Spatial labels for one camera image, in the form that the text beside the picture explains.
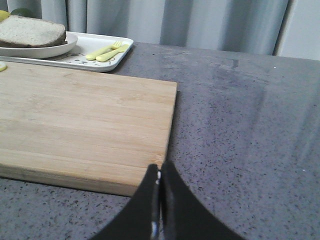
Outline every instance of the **bread slice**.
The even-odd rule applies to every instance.
[[[0,22],[0,47],[45,48],[67,43],[62,24],[11,15]]]

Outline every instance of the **granite countertop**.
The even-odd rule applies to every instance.
[[[178,82],[168,157],[227,226],[320,239],[319,61],[137,42],[110,73]],[[128,201],[0,178],[0,239],[88,239]]]

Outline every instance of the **yellow spoon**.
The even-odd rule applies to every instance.
[[[105,46],[105,47],[102,47],[94,52],[91,52],[89,54],[87,54],[85,56],[85,58],[89,61],[91,60],[95,60],[97,56],[101,55],[101,54],[104,54],[106,51],[108,51],[109,49],[117,49],[119,48],[120,46],[122,45],[122,41],[116,41],[114,44],[111,44],[109,46]]]
[[[110,52],[107,52],[107,53],[102,54],[100,56],[97,56],[95,59],[99,62],[105,62],[105,61],[109,60],[110,58],[112,58],[113,56],[117,55],[118,53],[124,53],[128,48],[129,48],[129,45],[124,44],[121,47],[119,47],[113,51],[110,51]]]

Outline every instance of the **bamboo cutting board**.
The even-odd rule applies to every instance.
[[[131,196],[166,157],[177,83],[8,62],[0,176]]]

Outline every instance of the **gray curtain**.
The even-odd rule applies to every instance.
[[[71,32],[272,55],[288,0],[0,0]]]

